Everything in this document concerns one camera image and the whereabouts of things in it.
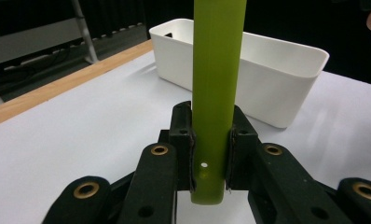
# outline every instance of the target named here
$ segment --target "small hole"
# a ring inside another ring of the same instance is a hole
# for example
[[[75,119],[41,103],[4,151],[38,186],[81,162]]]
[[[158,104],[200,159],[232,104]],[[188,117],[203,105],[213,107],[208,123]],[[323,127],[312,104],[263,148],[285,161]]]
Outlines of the small hole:
[[[360,196],[371,200],[371,186],[363,182],[357,182],[353,184],[353,190]]]
[[[151,217],[154,214],[154,208],[152,206],[144,206],[139,209],[139,217]]]
[[[77,199],[87,199],[95,195],[99,190],[99,184],[95,182],[88,182],[78,186],[73,195]]]
[[[273,146],[267,146],[264,148],[264,150],[269,153],[270,155],[273,155],[273,156],[279,156],[283,153],[283,151],[278,148],[278,147],[273,147]]]
[[[151,153],[156,156],[165,155],[166,153],[168,153],[168,151],[168,148],[164,146],[156,146],[151,148]]]
[[[163,148],[163,147],[156,147],[156,149],[154,151],[157,152],[157,153],[162,153],[162,152],[165,151],[165,148]]]
[[[371,196],[371,189],[366,188],[366,187],[359,187],[359,190],[360,190],[362,193]]]
[[[91,191],[93,191],[93,186],[87,185],[87,186],[82,187],[78,192],[80,192],[80,194],[88,194]]]
[[[329,218],[328,213],[325,212],[322,208],[319,207],[311,207],[310,208],[311,213],[318,217],[319,219],[327,220]]]
[[[269,147],[269,148],[267,149],[267,151],[269,151],[269,152],[271,152],[271,153],[278,153],[278,152],[279,152],[279,150],[278,150],[277,148],[275,148],[275,147]]]

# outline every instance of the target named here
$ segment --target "green tube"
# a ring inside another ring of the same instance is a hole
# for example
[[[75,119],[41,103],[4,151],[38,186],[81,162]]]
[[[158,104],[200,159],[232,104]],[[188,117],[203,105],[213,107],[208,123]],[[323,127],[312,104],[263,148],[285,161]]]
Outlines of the green tube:
[[[246,0],[194,1],[192,125],[197,135],[191,201],[222,202]]]

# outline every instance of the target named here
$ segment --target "white plastic bin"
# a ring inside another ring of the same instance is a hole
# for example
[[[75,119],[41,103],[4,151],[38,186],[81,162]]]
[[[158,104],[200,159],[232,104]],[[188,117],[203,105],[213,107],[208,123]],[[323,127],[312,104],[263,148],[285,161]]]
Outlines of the white plastic bin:
[[[178,19],[149,30],[158,75],[191,91],[193,27]],[[328,58],[321,49],[243,33],[236,105],[255,119],[288,127]]]

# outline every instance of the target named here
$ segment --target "black plastic part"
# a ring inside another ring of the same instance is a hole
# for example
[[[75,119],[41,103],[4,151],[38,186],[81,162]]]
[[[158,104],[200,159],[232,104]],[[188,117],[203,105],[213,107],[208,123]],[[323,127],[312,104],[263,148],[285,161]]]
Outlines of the black plastic part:
[[[96,193],[87,198],[82,198],[97,190]],[[110,195],[110,184],[103,178],[96,176],[85,176],[75,180],[68,185],[61,196],[49,209],[44,224],[92,224],[105,223],[108,213],[108,199]]]
[[[286,148],[261,144],[252,156],[261,181],[253,184],[263,189],[261,198],[249,195],[257,223],[352,223]],[[264,199],[275,209],[269,220],[256,213],[266,209]]]
[[[248,190],[251,187],[251,153],[259,143],[258,133],[235,105],[227,164],[227,189]]]
[[[195,189],[193,178],[193,157],[195,135],[191,127],[191,102],[182,102],[173,107],[169,143],[177,150],[178,184],[177,190]]]
[[[175,148],[164,143],[146,147],[134,173],[117,224],[174,223],[177,204],[176,184]]]
[[[161,130],[159,132],[158,143],[169,143],[169,130]]]
[[[116,223],[119,212],[124,205],[125,197],[127,196],[128,189],[130,188],[134,172],[126,175],[111,185],[110,194],[110,214],[107,219],[107,224]]]
[[[361,178],[341,180],[337,201],[354,223],[371,223],[371,181]]]

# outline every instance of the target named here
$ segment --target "brass screw hole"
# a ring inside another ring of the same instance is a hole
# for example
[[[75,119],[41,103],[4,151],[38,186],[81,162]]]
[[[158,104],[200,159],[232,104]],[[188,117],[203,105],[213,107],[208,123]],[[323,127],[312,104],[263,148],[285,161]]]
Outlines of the brass screw hole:
[[[363,182],[357,182],[353,184],[353,190],[360,196],[371,200],[371,186]]]
[[[99,184],[95,182],[87,182],[82,185],[79,185],[75,191],[73,192],[73,195],[77,199],[87,199],[95,195],[99,190]]]
[[[168,153],[168,148],[164,146],[156,146],[151,148],[151,153],[156,156],[162,156]]]
[[[264,148],[264,150],[270,154],[270,155],[273,155],[273,156],[280,156],[283,151],[281,148],[278,148],[278,147],[273,147],[273,146],[266,146]]]

